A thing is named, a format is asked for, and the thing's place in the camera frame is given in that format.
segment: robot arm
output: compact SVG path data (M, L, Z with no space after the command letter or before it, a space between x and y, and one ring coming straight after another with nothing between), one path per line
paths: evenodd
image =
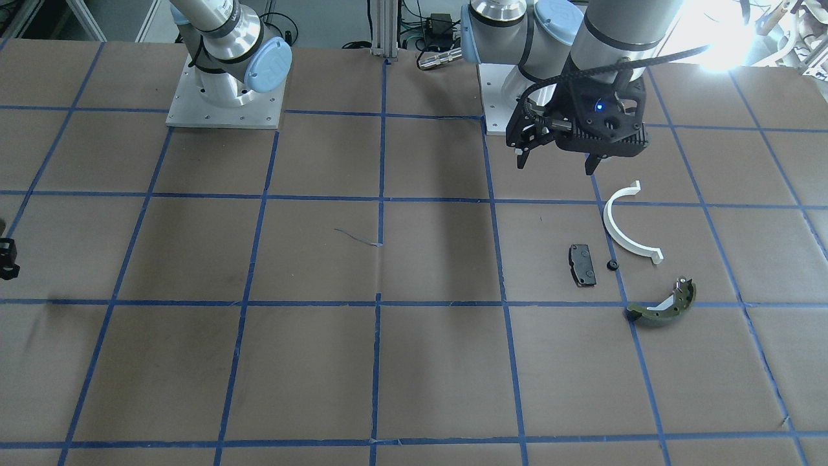
M552 141L589 153L589 175L604 158L641 153L649 145L643 68L702 51L653 58L683 0L590 0L575 25L566 0L528 2L472 0L463 12L464 58L517 65L526 80L506 130L518 168Z
M292 63L277 30L238 0L171 0L171 11L190 63L167 124L276 128L267 116L278 113Z

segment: grid square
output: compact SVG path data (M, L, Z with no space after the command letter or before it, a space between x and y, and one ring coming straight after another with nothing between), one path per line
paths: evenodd
M668 63L654 66L652 74L673 124L755 127L727 73ZM652 99L657 102L655 92Z
M619 271L631 301L660 303L672 293L681 276L696 279L701 301L737 301L700 207L616 206L613 213L624 234L641 244L661 248L664 254L664 261L653 265L648 257L615 245Z
M54 466L59 457L58 449L0 449L0 464L14 466Z
M380 124L378 117L286 114L270 193L377 196Z
M105 313L101 306L0 305L0 441L65 439Z
M12 227L14 217L23 203L24 196L0 195L0 222L5 224L6 230L0 231L0 237L5 237L6 231Z
M373 308L249 308L227 439L371 436Z
M532 464L663 466L658 442L529 444Z
M34 196L14 233L18 279L4 298L109 299L142 199Z
M828 464L828 439L800 439L809 464Z
M293 67L285 91L285 109L382 110L383 58L365 50L303 47L292 50Z
M377 448L378 466L519 466L520 445L406 445Z
M388 119L386 128L386 196L489 197L478 120Z
M183 44L107 42L78 105L169 109L185 57Z
M66 112L0 110L0 189L29 189L65 119Z
M178 128L155 191L262 194L273 137L273 131Z
M698 202L699 197L685 169L676 138L668 128L647 128L650 147L633 158L611 157L595 171L601 199L619 189L641 182L641 192L622 201Z
M121 299L241 299L259 200L150 202Z
M498 229L506 295L511 301L617 301L615 274L597 206L499 204ZM569 266L571 245L590 246L598 284L579 287Z
M811 77L787 66L731 72L762 127L828 129L828 106Z
M166 133L164 115L75 112L37 189L145 192Z
M675 466L778 466L799 464L792 439L678 440L667 443Z
M695 307L638 336L665 432L784 429L741 310Z
M210 466L214 456L215 449L72 449L66 466Z
M458 62L424 72L416 67L418 52L400 50L388 66L388 112L419 115L480 115L477 65Z
M0 104L69 107L99 46L86 41L9 41L0 54Z
M224 448L221 464L290 464L301 466L361 466L368 463L368 447Z
M268 201L256 274L256 300L374 301L379 250L377 202Z
M828 312L748 312L794 425L799 430L828 430Z
M503 136L486 136L494 196L498 199L574 199L594 201L592 178L584 175L584 154L560 150L555 144L532 150L518 170L514 149Z
M710 214L745 301L828 302L828 261L802 212L713 209Z
M386 202L384 299L499 301L489 204Z
M805 205L828 205L828 133L765 133L788 181Z
M706 202L795 203L758 131L679 128L677 132Z
M664 108L656 95L656 86L652 85L652 77L644 72L644 89L647 90L647 102L644 106L644 122L650 124L667 124Z
M214 438L237 329L236 308L115 308L75 440Z
M527 435L655 434L647 397L630 396L647 387L616 308L511 311Z
M518 433L501 308L383 308L378 436Z
M828 245L828 211L808 211L808 218L811 219L816 236L823 245Z

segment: blue tape grid line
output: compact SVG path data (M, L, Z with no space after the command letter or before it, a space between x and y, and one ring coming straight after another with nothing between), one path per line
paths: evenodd
M486 184L489 190L489 210L492 216L492 232L494 236L494 254L498 263L498 282L500 284L500 299L503 306L503 320L506 327L506 343L509 350L509 366L512 371L512 390L514 392L515 416L517 418L517 441L520 444L522 466L529 466L529 452L526 441L526 429L523 424L523 403L520 395L520 380L518 378L518 360L515 354L514 333L512 330L512 312L506 295L506 279L503 275L503 257L500 252L500 233L498 231L498 209L495 202L492 166L489 162L489 146L486 144L486 121L480 120L480 134L483 141L483 157L486 167Z
M137 221L135 222L135 228L132 230L132 238L130 238L129 246L127 247L127 252L124 255L123 262L121 263L121 270L118 273L118 279L115 282L115 288L112 292L112 298L109 300L108 307L106 314L103 317L103 322L101 323L101 329L98 335L98 340L95 343L95 348L92 351L92 358L89 362L89 368L86 372L86 377L84 378L84 384L80 389L80 395L78 396L78 402L75 405L75 412L72 415L72 421L69 425L69 431L66 433L66 440L63 448L60 451L60 457L58 458L58 466L63 466L66 463L66 456L69 453L69 448L72 445L73 438L75 437L75 431L78 427L78 421L80 419L80 414L84 409L84 403L86 402L86 396L89 394L89 386L92 383L92 376L95 372L95 367L98 365L98 358L100 357L101 347L104 344L104 338L106 337L106 332L109 328L109 322L112 320L113 311L115 309L115 303L118 300L118 293L121 291L121 285L123 284L123 277L127 273L127 267L129 266L129 260L132 258L132 252L135 249L135 243L138 239L138 233L141 230L141 226L144 222L144 217L147 214L147 208L149 207L150 200L152 197L150 194L152 190L155 189L156 181L158 180L158 174L161 172L161 165L164 163L164 157L166 156L166 150L170 147L170 141L172 139L172 128L167 130L166 139L164 140L164 145L161 148L161 155L158 157L158 162L156 163L155 171L152 174L152 180L150 181L149 187L147 188L147 194L144 196L144 202L141 207L141 212L138 214Z
M759 124L759 120L756 118L756 114L753 112L753 109L750 107L750 103L748 99L744 96L744 92L742 88L739 86L739 82L736 80L736 77L733 75L732 72L728 71L730 75L730 80L733 81L734 86L736 86L736 91L739 93L739 97L744 102L744 106L748 108L748 113L750 113L750 118L753 119L753 123L756 124L756 128L759 130L759 134L762 136L762 140L765 142L765 146L768 147L768 151L771 153L771 157L773 158L773 162L776 163L777 169L779 173L782 175L782 179L785 181L785 185L787 186L788 191L791 192L791 196L793 196L793 200L797 203L797 206L802 206L802 201L800 200L799 195L797 194L796 190L793 189L793 184L791 183L791 179L788 178L787 173L785 173L784 168L782 168L782 164L779 162L779 157L777 157L776 151L773 150L773 146L771 146L770 141L768 140L768 136L765 134L762 126ZM814 235L814 239L816 243L820 246L820 250L822 250L822 255L828 260L828 252L826 252L825 243L822 242L819 234L816 233L816 229L814 228L814 224L811 221L811 218L808 216L808 212L804 211L802 216L805 217L805 222L808 224L808 228L811 230L811 234Z
M0 299L0 304L16 304L41 306L54 304L59 306L106 306L114 303L116 306L190 306L190 307L212 307L232 308L240 307L241 301L190 301L190 300L151 300L151 299ZM248 301L248 307L259 308L298 308L298 307L355 307L372 308L377 301ZM500 307L503 301L379 301L383 307L440 307L440 308L462 308L462 307ZM617 308L626 305L624 301L506 301L510 307L526 308ZM641 303L655 305L658 303ZM738 302L716 302L700 301L694 304L697 308L740 308L743 303ZM813 308L828 309L828 303L744 303L748 308Z
M592 188L595 192L595 201L598 205L598 215L603 215L603 207L604 204L603 200L601 199L601 190L598 186L598 178L595 175L592 175ZM618 260L618 256L615 253L615 243L613 242L612 237L609 236L609 232L604 232L604 237L607 241L607 247L609 248L609 256L612 260ZM619 292L621 294L621 308L626 308L628 305L628 297L627 297L627 290L623 284L623 276L621 275L621 270L616 270L615 272L615 279L618 283ZM672 466L672 461L670 460L670 453L667 449L667 437L664 434L664 427L662 425L662 417L661 414L658 412L658 403L656 403L656 394L655 391L652 389L652 382L650 381L650 371L647 368L647 360L644 358L644 350L641 346L641 340L638 338L638 330L635 327L635 324L632 322L628 322L630 334L633 337L633 345L635 346L636 356L638 357L638 365L641 367L641 374L644 381L644 387L647 389L647 398L650 402L650 410L652 411L652 419L656 425L656 433L658 444L661 447L662 457L664 458L665 466Z
M650 79L652 80L653 90L655 90L656 96L658 97L658 101L662 106L662 110L664 111L665 117L667 118L667 123L672 126L672 119L670 118L670 115L667 112L667 106L664 102L664 99L662 98L662 94L661 94L660 90L658 89L658 84L656 83L655 77L653 76L651 70L648 69L647 72L650 75ZM747 107L748 112L750 113L751 117L753 118L753 121L756 123L756 128L759 129L759 131L761 132L762 130L761 130L761 126L759 125L759 121L756 119L756 116L753 113L753 110L750 108L749 102L747 101L747 99L745 99L744 94L742 93L742 90L739 88L739 84L736 82L736 79L733 77L732 74L730 74L730 79L733 81L734 85L736 86L736 90L739 92L739 96L742 98L742 101L744 102L745 106ZM725 253L725 248L722 246L721 240L719 238L719 233L715 228L712 217L710 216L710 210L709 210L707 204L705 203L705 198L701 193L701 189L699 188L698 182L696 182L696 176L693 174L693 170L690 166L690 161L688 160L687 155L684 151L684 147L681 144L681 140L678 136L678 132L676 131L676 128L672 127L671 131L673 133L673 138L676 140L676 145L678 146L678 150L679 150L679 153L681 154L681 158L684 160L685 167L687 168L687 173L690 175L690 179L693 183L693 188L696 190L696 195L698 196L699 202L702 205L702 210L705 213L705 218L707 220L708 226L710 227L710 232L713 235L713 239L716 243L716 248L719 250L719 254L721 256L722 262L724 263L724 266L725 266L724 268L727 271L728 277L730 279L730 283L732 284L733 289L736 293L736 297L739 300L739 304L740 304L740 307L742 309L742 314L744 316L744 321L745 321L746 325L748 326L748 330L749 330L750 335L753 339L753 343L754 343L754 345L756 347L756 350L759 354L759 357L762 361L763 369L765 370L765 373L768 376L768 380L771 383L771 387L773 388L773 392L776 395L779 410L782 412L783 419L785 419L787 421L785 424L787 425L788 430L792 433L794 443L797 447L797 452L799 453L799 458L800 458L802 464L804 466L809 466L808 465L808 460L805 456L805 451L802 449L802 442L800 442L799 437L796 435L797 431L796 431L796 428L794 427L793 420L791 419L790 413L787 410L787 405L785 404L785 400L782 398L782 393L779 391L779 385L777 384L776 378L773 376L773 372L771 371L770 365L768 364L768 359L765 356L764 348L762 347L762 343L759 341L758 335L756 333L756 329L753 325L753 320L751 319L750 314L748 313L748 306L744 302L744 299L743 299L743 296L742 296L742 291L739 288L739 284L736 281L736 277L733 273L733 269L730 266L730 261L727 257L727 254ZM765 140L765 143L768 146L768 150L772 151L772 155L774 157L774 160L777 163L777 168L780 170L780 173L782 174L782 177L785 178L786 182L788 182L787 175L782 170L782 165L780 165L778 163L778 160L776 159L775 153L773 153L773 149L771 148L770 143L768 142L767 138L764 137L764 132L762 132L762 136ZM797 197L796 193L793 191L793 186L789 182L788 182L788 188L791 190L791 193L794 196L794 199L796 200L797 204L799 204L799 198Z
M382 158L382 171L384 177L384 155ZM21 191L21 190L0 190L3 196L67 196L67 197L144 197L143 192L97 192L97 191ZM203 192L153 192L152 197L182 198L182 199L260 199L259 194L233 194L233 193L203 193ZM292 194L268 194L268 200L273 201L351 201L351 202L459 202L469 204L483 204L490 202L489 199L476 197L371 197L371 196L315 196L315 195L292 195ZM496 204L544 204L544 205L572 205L572 206L603 206L604 201L580 200L580 199L495 199ZM799 210L799 211L828 211L828 206L803 206L785 204L700 204L698 202L664 202L664 201L617 201L620 206L661 206L661 207L684 207L721 209L764 209L764 210Z
M267 175L265 176L264 188L260 196L260 205L258 219L256 220L256 232L253 234L253 247L250 251L250 265L248 267L248 277L244 284L244 295L241 301L241 308L238 313L238 335L236 336L236 344L233 350L233 361L230 364L230 377L227 382L227 394L224 397L224 409L221 415L221 424L219 425L219 439L215 447L215 456L213 465L221 465L221 456L224 452L224 437L227 434L227 423L230 419L230 407L233 404L233 390L236 386L236 375L238 374L238 360L242 354L242 340L244 339L244 328L247 323L248 306L250 303L250 289L253 286L253 274L256 271L256 258L258 256L258 245L262 238L262 224L264 223L265 210L267 209L267 193L270 190L270 183L273 178L273 166L276 164L276 152L279 147L279 133L276 132L273 136L273 145L270 153L270 162L267 165Z
M380 133L379 133L379 202L378 216L377 216L377 242L382 244L385 241L385 149L386 149L386 127L388 122L388 66L391 61L383 60L383 84L382 84L382 113L380 117ZM383 295L377 292L374 303L374 324L373 324L373 365L371 368L371 444L368 453L368 465L377 465L377 444L379 426L379 364L380 364L380 348L382 337L382 318L383 318Z
M667 440L721 440L721 439L828 439L828 431L808 430L790 432L785 430L760 432L693 432L665 434ZM658 441L657 434L613 434L613 435L556 435L529 436L527 444L588 444ZM521 439L514 437L467 438L400 438L400 439L291 439L291 440L226 440L225 449L234 448L295 448L295 447L370 447L371 445L462 445L462 444L520 444ZM162 440L128 440L128 441L85 441L72 442L69 449L214 449L219 442L215 440L180 440L166 442ZM65 442L0 442L0 450L14 449L60 449Z
M37 183L40 182L41 177L43 176L43 172L46 170L46 166L49 164L49 161L54 155L55 150L57 149L58 143L60 143L60 138L63 136L63 133L66 131L66 127L69 126L69 120L72 118L72 114L75 112L75 109L78 106L78 102L80 101L81 95L84 94L84 90L86 90L86 85L89 83L89 78L92 77L92 73L95 70L95 66L98 64L98 58L101 56L101 52L104 51L105 43L101 43L98 46L98 51L95 52L95 57L92 59L92 63L89 65L89 70L86 72L86 76L84 76L83 82L80 84L80 89L78 89L78 94L75 95L75 99L72 101L72 105L68 108L68 112L66 113L66 117L63 119L63 124L60 126L60 130L58 130L57 135L55 136L55 140L52 142L51 147L49 147L49 152L46 153L46 157L43 159L43 163L37 169L37 173L35 174L35 178L31 181L31 185L29 185L28 191L26 191L26 195L23 198L23 203L20 205L20 208L17 209L17 215L14 217L14 221L8 228L8 235L13 236L14 231L17 229L17 225L20 223L20 219L23 217L23 212L26 210L26 206L29 204L29 200L31 199L31 194L35 191L37 187Z

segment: blue joint cap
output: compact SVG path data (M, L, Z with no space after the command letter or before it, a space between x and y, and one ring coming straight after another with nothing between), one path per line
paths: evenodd
M535 16L547 34L568 46L572 46L584 21L584 13L566 0L538 0Z
M184 26L185 24L190 24L190 20L184 16L184 13L181 12L175 5L172 3L170 4L170 12L172 13L172 21L177 26Z
M463 50L463 60L469 63L480 63L480 54L477 52L477 44L474 43L474 31L471 25L469 5L466 4L460 9L460 48Z
M273 37L250 59L244 84L259 94L270 92L285 81L292 62L291 47L281 37Z

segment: black cable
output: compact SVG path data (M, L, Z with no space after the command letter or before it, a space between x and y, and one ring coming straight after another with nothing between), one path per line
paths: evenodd
M269 17L269 16L271 16L271 15L276 15L276 16L279 16L279 17L285 17L285 18L287 18L287 20L288 20L289 22L293 23L293 29L295 29L295 30L296 30L296 36L294 36L294 37L293 37L293 42L292 42L291 44L288 44L288 45L291 45L291 46L292 46L293 44L295 44L295 43L296 43L296 41L298 41L298 40L299 40L299 27L296 25L296 22L295 22L295 21L293 21L293 18L291 18L291 17L287 16L287 15L286 15L286 14L284 14L284 13L267 12L267 13L264 13L264 14L262 14L262 15L259 15L259 19L264 19L264 18Z
M353 41L348 42L347 44L343 45L342 48L344 49L369 49L371 48L372 44L368 41Z
M371 43L373 44L373 18L371 18L371 0L366 2L368 4L368 29L371 30Z
M581 78L587 78L595 75L602 75L603 73L613 73L624 70L634 70L636 68L644 68L647 66L661 65L662 63L669 63L670 61L681 60L682 58L687 58L688 56L699 55L700 53L707 51L708 49L710 49L710 46L701 46L695 49L690 49L688 51L680 51L678 53L674 53L671 55L654 56L653 58L645 58L643 60L635 61L621 61L613 65L599 66L597 68L589 68L587 70L572 71L571 73L566 73L564 75L554 76L549 79L542 80L533 85L530 85L526 90L523 91L523 94L521 94L520 98L517 100L517 104L522 105L523 113L528 118L531 118L532 122L534 122L535 124L543 124L544 126L546 126L544 117L539 114L536 114L532 110L532 105L529 103L529 96L532 95L532 93L536 90L541 90L545 87L562 82L578 80Z
M277 25L273 24L272 22L267 22L267 21L265 21L265 20L263 20L263 19L262 19L262 23L264 23L266 26L270 26L270 27L272 27L273 29L276 29L277 31L279 31L279 36L281 36L283 39L285 38L285 34L284 34L284 33L282 33L282 29L281 29L281 28L279 28L279 26L277 26Z

